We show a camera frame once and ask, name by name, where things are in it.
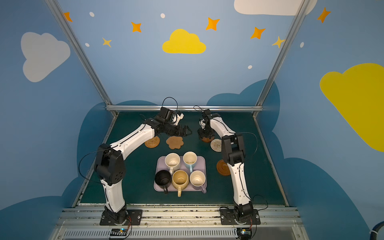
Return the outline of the white cream mug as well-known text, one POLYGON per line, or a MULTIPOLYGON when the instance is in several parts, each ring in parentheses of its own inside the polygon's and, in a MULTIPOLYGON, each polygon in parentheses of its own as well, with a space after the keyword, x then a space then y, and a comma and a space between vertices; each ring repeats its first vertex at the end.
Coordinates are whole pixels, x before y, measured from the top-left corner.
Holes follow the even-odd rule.
POLYGON ((178 171, 181 167, 180 156, 176 153, 170 153, 165 158, 165 164, 171 175, 178 171))

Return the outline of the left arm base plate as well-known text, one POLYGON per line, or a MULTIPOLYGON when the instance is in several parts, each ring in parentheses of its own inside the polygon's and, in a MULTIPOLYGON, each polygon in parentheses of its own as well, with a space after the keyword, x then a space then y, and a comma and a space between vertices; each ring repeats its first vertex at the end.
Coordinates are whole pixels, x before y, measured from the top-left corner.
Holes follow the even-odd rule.
POLYGON ((138 226, 141 223, 142 214, 142 210, 121 209, 118 213, 114 213, 105 208, 100 220, 100 226, 138 226))

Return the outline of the dark wooden round coaster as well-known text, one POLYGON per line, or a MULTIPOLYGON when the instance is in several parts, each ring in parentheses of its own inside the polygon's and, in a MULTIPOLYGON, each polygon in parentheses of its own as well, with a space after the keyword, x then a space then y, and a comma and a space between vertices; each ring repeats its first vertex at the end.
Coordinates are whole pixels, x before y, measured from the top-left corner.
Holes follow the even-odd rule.
POLYGON ((205 142, 205 143, 210 143, 212 142, 213 140, 215 139, 215 137, 202 137, 202 141, 205 142))

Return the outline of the brown wooden round coaster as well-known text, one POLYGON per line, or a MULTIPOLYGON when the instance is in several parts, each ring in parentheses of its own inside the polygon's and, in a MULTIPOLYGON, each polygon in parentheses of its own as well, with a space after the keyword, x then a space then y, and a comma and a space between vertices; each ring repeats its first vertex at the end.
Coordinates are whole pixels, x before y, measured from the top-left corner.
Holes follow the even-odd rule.
POLYGON ((220 175, 222 176, 229 176, 231 173, 230 173, 230 170, 229 170, 229 167, 228 165, 224 162, 224 160, 220 160, 217 162, 217 165, 216 165, 216 168, 217 168, 217 171, 220 175))

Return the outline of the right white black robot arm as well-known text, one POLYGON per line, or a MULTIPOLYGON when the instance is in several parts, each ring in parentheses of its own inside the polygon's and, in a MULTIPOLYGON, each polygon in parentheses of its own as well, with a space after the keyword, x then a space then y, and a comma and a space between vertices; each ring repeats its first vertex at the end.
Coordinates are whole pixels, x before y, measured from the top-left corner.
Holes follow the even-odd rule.
POLYGON ((202 111, 200 139, 218 135, 222 141, 222 159, 228 166, 234 190, 234 216, 237 223, 245 223, 254 215, 252 199, 248 193, 245 178, 245 144, 241 133, 236 133, 217 113, 209 109, 202 111))

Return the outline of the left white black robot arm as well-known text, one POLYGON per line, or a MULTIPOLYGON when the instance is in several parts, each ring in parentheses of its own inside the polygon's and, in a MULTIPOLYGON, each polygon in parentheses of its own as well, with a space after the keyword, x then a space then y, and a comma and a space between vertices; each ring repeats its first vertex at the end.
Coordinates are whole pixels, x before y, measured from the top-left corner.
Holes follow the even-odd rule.
POLYGON ((192 133, 188 126, 179 121, 184 115, 177 112, 169 120, 163 117, 149 118, 136 130, 124 138, 98 148, 95 172, 103 185, 106 205, 102 213, 101 226, 124 226, 128 224, 129 214, 123 197, 122 181, 126 175, 124 161, 139 146, 161 133, 168 136, 185 137, 192 133))

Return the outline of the white woven round coaster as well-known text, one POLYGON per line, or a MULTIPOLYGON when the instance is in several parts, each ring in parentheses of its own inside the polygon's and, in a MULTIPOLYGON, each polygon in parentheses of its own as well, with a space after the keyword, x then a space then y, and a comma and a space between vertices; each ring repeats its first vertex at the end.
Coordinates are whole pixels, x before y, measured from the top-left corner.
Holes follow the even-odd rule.
POLYGON ((211 141, 210 146, 213 151, 220 153, 222 151, 222 140, 214 139, 211 141))

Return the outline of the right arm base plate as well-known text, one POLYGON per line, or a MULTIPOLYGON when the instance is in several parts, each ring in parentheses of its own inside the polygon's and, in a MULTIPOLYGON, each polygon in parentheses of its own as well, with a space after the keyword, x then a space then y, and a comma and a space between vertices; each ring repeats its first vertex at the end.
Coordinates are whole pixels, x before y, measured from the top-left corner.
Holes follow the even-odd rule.
POLYGON ((260 225, 261 218, 258 210, 254 210, 252 215, 241 217, 236 214, 234 209, 219 208, 220 220, 222 225, 260 225))

